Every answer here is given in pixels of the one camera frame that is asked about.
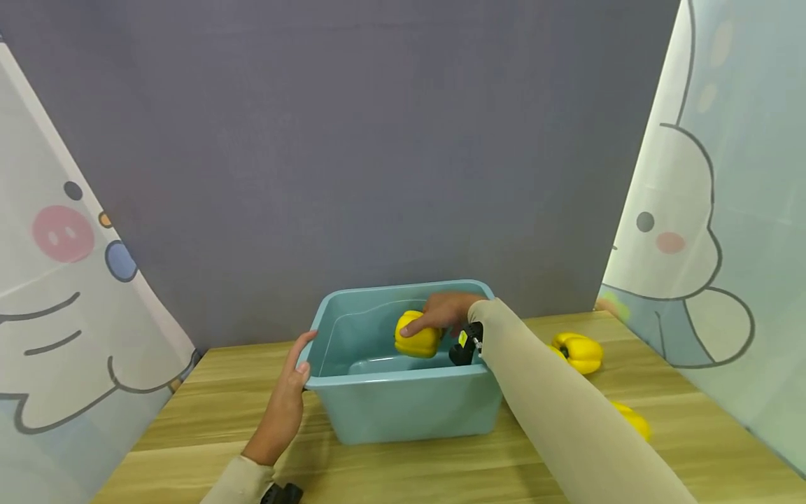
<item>light blue plastic bin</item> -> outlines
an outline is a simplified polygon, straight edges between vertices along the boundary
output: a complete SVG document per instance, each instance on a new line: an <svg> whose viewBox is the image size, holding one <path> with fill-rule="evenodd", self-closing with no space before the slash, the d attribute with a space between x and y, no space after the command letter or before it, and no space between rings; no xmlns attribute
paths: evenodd
<svg viewBox="0 0 806 504"><path fill-rule="evenodd" d="M390 443L490 432L501 406L495 377L476 354L473 364L455 366L446 335L433 359L403 356L394 348L397 320L422 310L443 290L492 299L485 284L443 281L373 289L340 290L327 296L311 329L317 338L300 355L343 444Z"/></svg>

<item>beige arm sleeve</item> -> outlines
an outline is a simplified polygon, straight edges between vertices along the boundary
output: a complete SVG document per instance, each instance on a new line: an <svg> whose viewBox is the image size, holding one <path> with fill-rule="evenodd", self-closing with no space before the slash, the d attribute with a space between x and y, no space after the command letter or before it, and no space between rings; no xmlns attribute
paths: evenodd
<svg viewBox="0 0 806 504"><path fill-rule="evenodd" d="M501 300L477 302L468 318L484 325L484 362L571 504L696 504L610 401Z"/></svg>
<svg viewBox="0 0 806 504"><path fill-rule="evenodd" d="M237 456L230 461L201 504L260 504L260 499L273 484L273 477L274 468Z"/></svg>

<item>cartoon curtain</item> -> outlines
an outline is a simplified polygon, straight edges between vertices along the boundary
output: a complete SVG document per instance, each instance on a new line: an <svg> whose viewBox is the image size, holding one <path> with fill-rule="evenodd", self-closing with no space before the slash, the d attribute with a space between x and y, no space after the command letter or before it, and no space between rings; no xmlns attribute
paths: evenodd
<svg viewBox="0 0 806 504"><path fill-rule="evenodd" d="M597 302L801 472L803 15L681 2Z"/></svg>
<svg viewBox="0 0 806 504"><path fill-rule="evenodd" d="M88 502L193 345L2 43L0 152L0 501Z"/></svg>

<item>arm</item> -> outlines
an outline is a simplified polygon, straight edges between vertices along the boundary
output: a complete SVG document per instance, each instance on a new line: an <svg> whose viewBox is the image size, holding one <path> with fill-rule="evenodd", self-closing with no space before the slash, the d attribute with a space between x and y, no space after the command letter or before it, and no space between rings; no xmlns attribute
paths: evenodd
<svg viewBox="0 0 806 504"><path fill-rule="evenodd" d="M283 371L266 411L240 456L232 459L201 504L260 504L274 484L274 464L291 444L302 422L302 390L310 376L303 362L294 368L300 352L316 336L301 335L285 358Z"/></svg>
<svg viewBox="0 0 806 504"><path fill-rule="evenodd" d="M696 504L605 396L501 300L474 303L468 318L484 325L484 362L570 502Z"/></svg>

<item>plastic bin rim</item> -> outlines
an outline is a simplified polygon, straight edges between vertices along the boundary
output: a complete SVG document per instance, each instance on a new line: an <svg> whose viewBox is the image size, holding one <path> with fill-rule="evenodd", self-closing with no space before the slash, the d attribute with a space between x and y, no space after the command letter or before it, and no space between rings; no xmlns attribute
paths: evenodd
<svg viewBox="0 0 806 504"><path fill-rule="evenodd" d="M434 287L440 285L450 286L456 284L477 285L478 287L481 288L482 292L484 292L484 295L486 295L488 299L494 298L489 285L485 284L482 281L471 279L431 281L418 284L404 284L404 285L386 285L382 287L359 287L357 289L341 289L332 292L330 294L327 294L324 297L324 299L322 299L322 302L319 304L319 308L316 312L316 316L314 317L314 321L310 325L310 330L313 331L319 328L319 323L322 321L322 316L324 316L325 309L327 308L327 305L330 303L330 300L340 294L345 294L348 292L358 292L362 290L387 290L387 289L399 289L401 287L425 287L425 286ZM313 344L314 342L309 342L305 346L305 348L302 349L302 353L300 353L299 359L297 359L297 365L299 365L302 361L308 359L308 355L310 354L310 348L311 345ZM469 366L456 366L454 368L418 369L411 371L395 371L391 373L368 373L353 376L345 375L337 377L311 377L308 379L308 382L305 384L305 387L307 389L316 390L333 385L378 383L383 381L423 380L435 377L468 376L482 373L489 373L487 366L485 366L484 364L471 364Z"/></svg>

